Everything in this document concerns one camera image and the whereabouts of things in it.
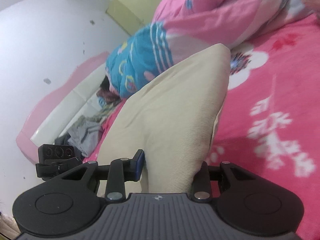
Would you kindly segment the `pink white headboard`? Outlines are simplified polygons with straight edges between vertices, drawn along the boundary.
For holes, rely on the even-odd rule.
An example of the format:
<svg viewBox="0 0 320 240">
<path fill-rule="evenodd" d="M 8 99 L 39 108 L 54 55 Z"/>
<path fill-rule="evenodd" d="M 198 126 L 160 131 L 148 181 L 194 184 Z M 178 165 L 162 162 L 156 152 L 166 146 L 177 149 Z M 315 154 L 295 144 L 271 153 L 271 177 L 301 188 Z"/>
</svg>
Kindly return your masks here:
<svg viewBox="0 0 320 240">
<path fill-rule="evenodd" d="M 60 88 L 40 100 L 27 117 L 16 144 L 32 163 L 38 163 L 38 147 L 52 144 L 82 115 L 93 116 L 100 110 L 96 92 L 105 76 L 108 52 L 77 66 Z"/>
</svg>

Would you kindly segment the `grey sweatshirt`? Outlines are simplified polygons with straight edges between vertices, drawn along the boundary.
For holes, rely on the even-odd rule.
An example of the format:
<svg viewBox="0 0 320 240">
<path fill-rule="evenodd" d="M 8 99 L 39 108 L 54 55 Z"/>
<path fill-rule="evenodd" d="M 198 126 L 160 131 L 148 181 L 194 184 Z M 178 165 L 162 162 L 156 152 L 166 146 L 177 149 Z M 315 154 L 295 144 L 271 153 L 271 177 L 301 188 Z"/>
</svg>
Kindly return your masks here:
<svg viewBox="0 0 320 240">
<path fill-rule="evenodd" d="M 72 124 L 67 133 L 70 136 L 67 140 L 68 144 L 77 148 L 84 158 L 88 158 L 97 147 L 103 129 L 99 122 L 82 115 Z"/>
</svg>

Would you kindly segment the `patterned pillow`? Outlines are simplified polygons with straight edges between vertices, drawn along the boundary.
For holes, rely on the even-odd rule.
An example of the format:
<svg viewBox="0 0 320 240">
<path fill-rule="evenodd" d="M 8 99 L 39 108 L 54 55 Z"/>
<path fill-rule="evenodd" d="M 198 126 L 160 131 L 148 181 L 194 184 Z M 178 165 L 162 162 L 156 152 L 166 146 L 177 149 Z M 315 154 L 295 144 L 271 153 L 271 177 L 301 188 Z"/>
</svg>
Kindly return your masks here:
<svg viewBox="0 0 320 240">
<path fill-rule="evenodd" d="M 72 127 L 78 128 L 83 126 L 86 122 L 95 122 L 102 124 L 115 110 L 116 107 L 121 103 L 121 100 L 117 100 L 111 103 L 107 103 L 100 111 L 93 116 L 81 115 L 78 120 L 72 125 Z"/>
</svg>

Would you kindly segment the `black garment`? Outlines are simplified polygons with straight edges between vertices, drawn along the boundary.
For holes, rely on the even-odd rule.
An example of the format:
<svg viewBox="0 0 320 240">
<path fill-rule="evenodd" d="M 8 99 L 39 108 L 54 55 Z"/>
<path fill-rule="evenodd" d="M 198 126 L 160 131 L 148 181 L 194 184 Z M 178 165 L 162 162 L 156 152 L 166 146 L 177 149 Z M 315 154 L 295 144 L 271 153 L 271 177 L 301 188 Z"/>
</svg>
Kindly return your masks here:
<svg viewBox="0 0 320 240">
<path fill-rule="evenodd" d="M 69 145 L 68 140 L 70 139 L 70 134 L 69 133 L 65 133 L 64 135 L 56 138 L 54 140 L 54 144 L 55 145 Z"/>
</svg>

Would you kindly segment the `yellow-green wardrobe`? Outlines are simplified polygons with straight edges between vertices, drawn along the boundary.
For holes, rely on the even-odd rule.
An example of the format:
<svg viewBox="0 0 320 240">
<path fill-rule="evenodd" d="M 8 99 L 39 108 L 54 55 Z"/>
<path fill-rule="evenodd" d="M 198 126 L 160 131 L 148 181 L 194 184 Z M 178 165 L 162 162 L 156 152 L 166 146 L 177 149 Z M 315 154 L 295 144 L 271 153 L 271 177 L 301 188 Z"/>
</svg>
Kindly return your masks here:
<svg viewBox="0 0 320 240">
<path fill-rule="evenodd" d="M 109 0 L 106 14 L 128 35 L 152 21 L 161 0 Z"/>
</svg>

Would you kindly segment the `blue pink floral quilt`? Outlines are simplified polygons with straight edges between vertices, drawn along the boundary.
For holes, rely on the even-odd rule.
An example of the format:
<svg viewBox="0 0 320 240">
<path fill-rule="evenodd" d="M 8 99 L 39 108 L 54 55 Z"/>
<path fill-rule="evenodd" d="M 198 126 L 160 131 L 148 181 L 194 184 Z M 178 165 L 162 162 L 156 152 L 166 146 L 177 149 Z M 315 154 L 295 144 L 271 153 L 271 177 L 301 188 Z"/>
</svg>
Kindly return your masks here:
<svg viewBox="0 0 320 240">
<path fill-rule="evenodd" d="M 232 49 L 313 13 L 319 0 L 162 0 L 152 21 L 108 56 L 110 91 L 127 99 L 199 51 Z"/>
</svg>

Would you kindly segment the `pink floral bed sheet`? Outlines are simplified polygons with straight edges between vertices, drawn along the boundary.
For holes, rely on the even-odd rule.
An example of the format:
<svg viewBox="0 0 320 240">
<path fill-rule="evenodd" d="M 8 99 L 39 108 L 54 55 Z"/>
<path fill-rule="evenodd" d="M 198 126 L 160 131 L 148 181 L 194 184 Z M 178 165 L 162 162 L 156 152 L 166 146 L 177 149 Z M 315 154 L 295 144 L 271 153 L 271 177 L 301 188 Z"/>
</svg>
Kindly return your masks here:
<svg viewBox="0 0 320 240">
<path fill-rule="evenodd" d="M 319 19 L 242 44 L 249 63 L 231 75 L 219 130 L 205 155 L 228 158 L 298 194 L 298 232 L 319 239 Z"/>
</svg>

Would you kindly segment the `beige trousers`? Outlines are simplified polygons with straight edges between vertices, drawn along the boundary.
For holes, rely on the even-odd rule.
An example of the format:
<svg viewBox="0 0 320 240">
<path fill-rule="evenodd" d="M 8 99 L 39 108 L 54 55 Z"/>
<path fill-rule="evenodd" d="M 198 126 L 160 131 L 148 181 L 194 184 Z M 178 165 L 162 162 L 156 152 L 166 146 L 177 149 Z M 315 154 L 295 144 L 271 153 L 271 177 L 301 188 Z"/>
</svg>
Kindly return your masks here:
<svg viewBox="0 0 320 240">
<path fill-rule="evenodd" d="M 145 153 L 127 192 L 187 193 L 214 138 L 227 94 L 230 50 L 204 49 L 157 76 L 123 105 L 99 150 L 107 165 Z"/>
</svg>

